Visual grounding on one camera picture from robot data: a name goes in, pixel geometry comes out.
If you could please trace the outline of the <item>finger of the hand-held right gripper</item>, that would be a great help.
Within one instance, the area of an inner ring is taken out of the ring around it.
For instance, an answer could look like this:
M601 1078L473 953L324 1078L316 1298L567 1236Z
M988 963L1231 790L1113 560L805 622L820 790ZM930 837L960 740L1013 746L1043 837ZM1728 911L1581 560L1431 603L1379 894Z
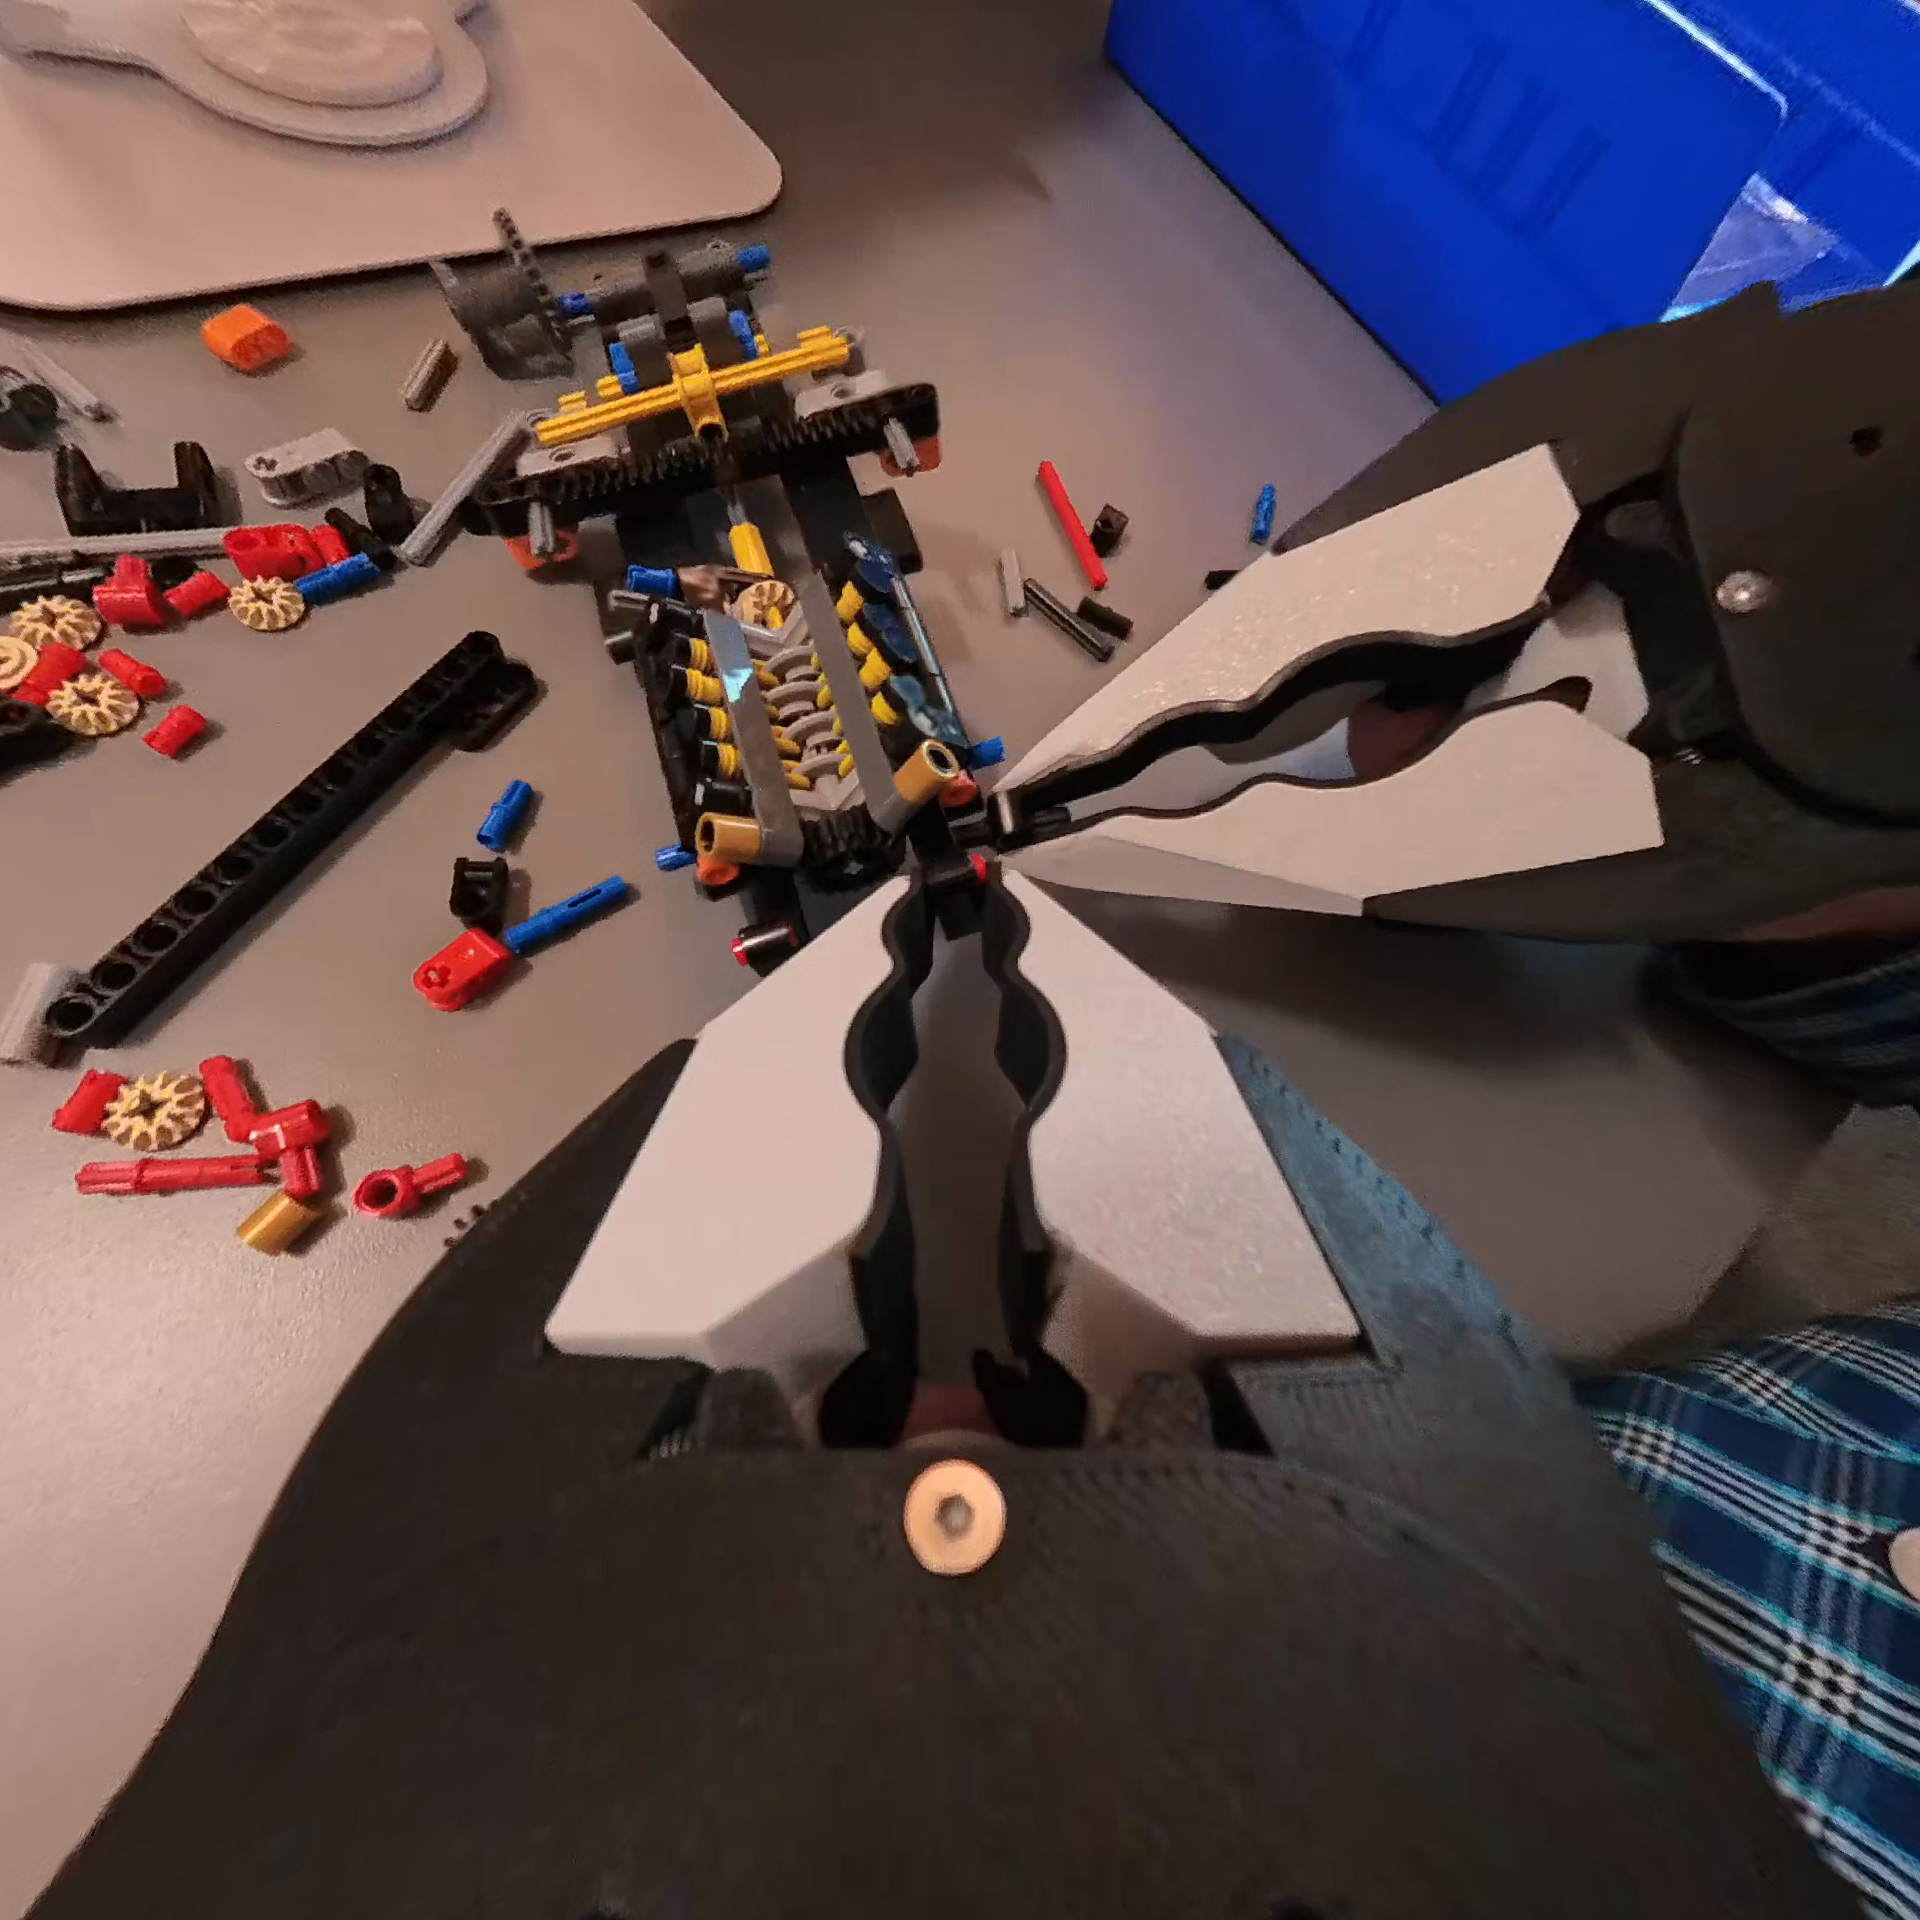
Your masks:
M1255 774L1187 810L1100 810L1021 841L1002 874L1071 894L1365 911L1392 894L1568 874L1662 849L1639 746L1550 698L1490 705L1376 784Z
M1254 721L1271 694L1304 694L1314 662L1376 637L1467 646L1548 614L1548 584L1576 538L1576 486L1550 443L1526 443L1328 538L1254 560L1078 715L1066 715L1002 799L1038 807L1053 774L1155 746L1180 721Z

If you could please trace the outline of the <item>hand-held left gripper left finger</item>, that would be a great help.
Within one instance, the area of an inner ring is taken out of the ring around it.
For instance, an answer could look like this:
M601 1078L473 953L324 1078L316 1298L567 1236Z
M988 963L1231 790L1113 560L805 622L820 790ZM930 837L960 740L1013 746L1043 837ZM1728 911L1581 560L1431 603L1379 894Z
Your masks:
M548 1347L768 1377L917 1377L888 1099L917 1068L917 878L874 885L691 1042Z

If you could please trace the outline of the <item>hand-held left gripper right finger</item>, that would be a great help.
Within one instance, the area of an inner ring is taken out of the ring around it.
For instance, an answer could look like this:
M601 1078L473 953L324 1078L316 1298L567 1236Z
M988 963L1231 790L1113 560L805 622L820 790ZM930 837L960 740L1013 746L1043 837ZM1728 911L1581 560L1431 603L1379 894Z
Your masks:
M980 963L1021 1097L1002 1186L1005 1362L980 1390L1021 1443L1071 1443L1151 1377L1356 1362L1225 1034L1043 885L995 878Z

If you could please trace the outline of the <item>lego car chassis assembly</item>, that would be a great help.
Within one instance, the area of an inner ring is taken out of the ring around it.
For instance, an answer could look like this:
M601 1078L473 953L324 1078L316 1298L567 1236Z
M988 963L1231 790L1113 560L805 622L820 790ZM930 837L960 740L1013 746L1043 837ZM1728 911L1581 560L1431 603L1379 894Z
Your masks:
M911 603L896 498L853 480L853 462L938 470L938 393L874 373L853 321L768 336L761 273L761 246L649 246L588 291L548 283L601 373L464 506L528 569L588 528L616 538L601 646L660 746L660 874L746 910L746 969L805 953L805 900L960 865L1002 763Z

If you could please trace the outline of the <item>person's right forearm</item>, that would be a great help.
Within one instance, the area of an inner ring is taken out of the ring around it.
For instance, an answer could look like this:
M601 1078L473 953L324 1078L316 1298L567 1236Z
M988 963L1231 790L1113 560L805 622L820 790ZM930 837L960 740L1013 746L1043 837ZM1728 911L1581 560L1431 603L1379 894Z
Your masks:
M1920 933L1682 945L1665 985L1858 1109L1920 1109Z

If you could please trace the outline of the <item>blue lego axle pin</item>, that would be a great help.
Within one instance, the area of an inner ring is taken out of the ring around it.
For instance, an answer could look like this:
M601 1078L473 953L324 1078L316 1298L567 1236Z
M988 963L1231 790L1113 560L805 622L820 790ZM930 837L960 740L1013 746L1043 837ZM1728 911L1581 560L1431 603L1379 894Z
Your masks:
M627 900L629 900L627 878L595 878L595 885L579 885L579 894L567 894L567 900L552 900L552 910L510 919L498 945L501 945L510 954L530 954L530 953L567 945L575 927L595 927L595 919L616 911Z

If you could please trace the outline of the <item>short red lego axle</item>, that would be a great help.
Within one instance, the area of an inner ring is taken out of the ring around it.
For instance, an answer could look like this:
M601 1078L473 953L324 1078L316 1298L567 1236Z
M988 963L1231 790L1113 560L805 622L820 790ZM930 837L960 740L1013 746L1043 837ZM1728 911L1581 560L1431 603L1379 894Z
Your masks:
M1104 591L1104 560L1100 560L1100 547L1096 547L1096 535L1083 535L1083 515L1078 515L1078 506L1071 506L1055 462L1038 462L1038 486L1043 486L1053 528L1055 528L1066 547L1071 547L1078 584L1083 584L1083 591Z

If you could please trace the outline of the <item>black lego axle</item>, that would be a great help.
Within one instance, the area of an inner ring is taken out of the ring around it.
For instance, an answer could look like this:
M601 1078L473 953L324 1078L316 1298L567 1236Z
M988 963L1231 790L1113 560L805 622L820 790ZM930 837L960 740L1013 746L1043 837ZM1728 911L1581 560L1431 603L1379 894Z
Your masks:
M1021 603L1055 629L1078 652L1113 662L1113 637L1066 614L1038 577L1021 577Z

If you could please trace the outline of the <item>red lego pin connector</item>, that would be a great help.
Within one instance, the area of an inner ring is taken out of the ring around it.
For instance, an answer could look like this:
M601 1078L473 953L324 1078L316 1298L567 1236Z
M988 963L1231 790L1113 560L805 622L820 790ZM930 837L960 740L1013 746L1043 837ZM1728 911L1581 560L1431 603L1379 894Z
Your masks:
M316 1201L324 1192L324 1145L332 1145L324 1099L296 1099L296 1109L253 1113L245 1145L253 1145L262 1167L275 1167L288 1201Z
M425 1005L459 1014L464 1000L498 992L516 969L516 953L501 953L490 927L459 927L443 953L431 953L410 985Z

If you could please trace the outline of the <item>long red lego axle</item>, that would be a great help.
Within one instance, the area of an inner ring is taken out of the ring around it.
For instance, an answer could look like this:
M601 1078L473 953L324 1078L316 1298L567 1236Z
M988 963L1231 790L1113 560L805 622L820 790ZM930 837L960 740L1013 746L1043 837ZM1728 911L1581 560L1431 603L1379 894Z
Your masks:
M266 1186L266 1160L105 1160L71 1171L76 1192L201 1192Z

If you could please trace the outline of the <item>long black lego beam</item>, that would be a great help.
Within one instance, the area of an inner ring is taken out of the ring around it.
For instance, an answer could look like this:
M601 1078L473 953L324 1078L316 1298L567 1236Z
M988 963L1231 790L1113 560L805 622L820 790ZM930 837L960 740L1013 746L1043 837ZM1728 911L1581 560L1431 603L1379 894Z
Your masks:
M498 631L443 646L358 734L344 734L296 790L283 790L214 865L158 900L71 985L44 1000L58 1049L128 1042L177 1000L324 849L335 849L419 763L481 757L538 698L530 662Z

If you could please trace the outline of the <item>tan lego bevel gear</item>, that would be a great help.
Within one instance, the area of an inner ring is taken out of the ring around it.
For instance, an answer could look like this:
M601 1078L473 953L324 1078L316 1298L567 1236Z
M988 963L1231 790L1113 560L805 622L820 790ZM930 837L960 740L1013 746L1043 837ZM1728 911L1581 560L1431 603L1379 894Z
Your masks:
M191 1070L133 1070L105 1099L100 1136L133 1160L158 1160L158 1152L177 1152L201 1122L206 1122L206 1097Z

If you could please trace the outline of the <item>light grey lego connector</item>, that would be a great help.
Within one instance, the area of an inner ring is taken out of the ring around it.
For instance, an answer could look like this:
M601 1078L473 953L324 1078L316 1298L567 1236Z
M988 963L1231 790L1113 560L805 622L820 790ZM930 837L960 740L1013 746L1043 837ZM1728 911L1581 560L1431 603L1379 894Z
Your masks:
M5 1070L35 1070L35 1068L58 1068L58 1034L49 1034L49 1000L65 1000L76 985L76 969L65 963L29 963L5 992L5 1014L0 1014L0 1068Z

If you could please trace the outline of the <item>pile of small lego pieces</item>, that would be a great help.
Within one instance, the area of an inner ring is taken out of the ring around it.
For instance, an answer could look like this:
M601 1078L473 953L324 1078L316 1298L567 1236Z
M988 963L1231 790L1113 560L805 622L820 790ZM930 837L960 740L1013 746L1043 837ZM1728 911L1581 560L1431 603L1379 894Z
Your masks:
M0 774L44 769L87 740L151 734L177 666L151 637L201 622L296 631L309 614L372 591L395 551L350 528L229 528L214 560L87 560L0 577Z

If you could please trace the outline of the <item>light grey lego liftarm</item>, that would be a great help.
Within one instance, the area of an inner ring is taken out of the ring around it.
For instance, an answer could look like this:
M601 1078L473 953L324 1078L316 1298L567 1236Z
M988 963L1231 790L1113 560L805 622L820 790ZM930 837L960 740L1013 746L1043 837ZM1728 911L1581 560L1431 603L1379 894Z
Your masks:
M365 443L335 427L283 436L245 450L245 480L275 506L275 513L298 513L316 498L344 498L365 480Z

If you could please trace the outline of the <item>long grey lego rack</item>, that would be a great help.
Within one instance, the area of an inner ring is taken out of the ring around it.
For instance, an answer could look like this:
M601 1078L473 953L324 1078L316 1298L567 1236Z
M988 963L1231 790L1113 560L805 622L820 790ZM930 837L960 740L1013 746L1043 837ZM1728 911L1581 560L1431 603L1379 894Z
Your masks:
M5 538L0 547L0 577L35 577L35 569L87 569L87 560L214 560L219 551L219 528L214 535L105 535L105 538Z

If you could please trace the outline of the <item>dark grey lego differential gear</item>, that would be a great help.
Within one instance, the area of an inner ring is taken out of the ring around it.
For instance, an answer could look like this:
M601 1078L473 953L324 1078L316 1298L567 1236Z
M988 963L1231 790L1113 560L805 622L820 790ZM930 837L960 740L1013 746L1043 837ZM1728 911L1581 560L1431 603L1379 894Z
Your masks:
M567 384L575 321L564 316L564 298L548 291L538 253L510 224L510 210L498 210L490 224L498 253L464 270L431 260L431 283L498 384Z

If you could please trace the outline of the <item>thin grey lego axle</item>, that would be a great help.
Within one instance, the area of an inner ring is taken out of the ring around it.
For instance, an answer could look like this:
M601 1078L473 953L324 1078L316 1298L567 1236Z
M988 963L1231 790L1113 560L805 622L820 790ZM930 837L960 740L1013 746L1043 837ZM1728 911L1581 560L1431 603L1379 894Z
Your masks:
M71 369L58 369L35 336L0 328L0 362L5 362L15 373L29 373L35 387L49 387L71 415L94 415L94 427L116 415L105 393L94 393L94 387L87 387Z

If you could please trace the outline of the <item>blue plastic bin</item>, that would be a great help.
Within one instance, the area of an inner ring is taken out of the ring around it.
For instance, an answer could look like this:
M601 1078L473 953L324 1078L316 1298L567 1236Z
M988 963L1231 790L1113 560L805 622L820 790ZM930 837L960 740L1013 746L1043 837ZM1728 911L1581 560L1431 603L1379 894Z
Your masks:
M1911 273L1905 0L1113 0L1104 63L1436 405Z

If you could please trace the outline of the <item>person's plaid shirt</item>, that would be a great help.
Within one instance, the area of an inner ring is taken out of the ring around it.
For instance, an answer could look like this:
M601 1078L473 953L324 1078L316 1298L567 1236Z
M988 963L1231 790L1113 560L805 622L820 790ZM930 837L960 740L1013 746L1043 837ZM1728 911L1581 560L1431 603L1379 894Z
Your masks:
M1758 1777L1861 1915L1920 1915L1920 1299L1581 1377Z

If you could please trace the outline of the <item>grey desk mat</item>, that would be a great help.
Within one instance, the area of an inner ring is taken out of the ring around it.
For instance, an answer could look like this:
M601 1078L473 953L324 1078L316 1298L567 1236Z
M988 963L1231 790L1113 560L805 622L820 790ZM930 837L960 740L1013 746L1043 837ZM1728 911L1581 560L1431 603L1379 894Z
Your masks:
M627 0L464 14L490 107L410 151L332 151L219 125L128 63L0 55L0 298L141 312L498 246L696 230L778 204L778 151Z

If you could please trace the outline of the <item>pale flat object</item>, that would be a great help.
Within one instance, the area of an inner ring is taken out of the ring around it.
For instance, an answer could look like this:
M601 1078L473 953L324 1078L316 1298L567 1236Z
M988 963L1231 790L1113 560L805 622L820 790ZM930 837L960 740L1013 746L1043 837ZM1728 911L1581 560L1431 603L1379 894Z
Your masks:
M332 151L410 151L490 107L473 0L5 0L5 55L128 63Z

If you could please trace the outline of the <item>black lego bracket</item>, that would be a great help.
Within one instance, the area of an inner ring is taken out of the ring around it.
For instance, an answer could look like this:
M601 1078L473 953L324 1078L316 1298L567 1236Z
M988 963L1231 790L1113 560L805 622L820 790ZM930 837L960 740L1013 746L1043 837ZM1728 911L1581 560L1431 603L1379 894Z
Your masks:
M219 480L206 443L169 443L169 486L116 486L76 443L58 443L58 515L71 538L214 535Z

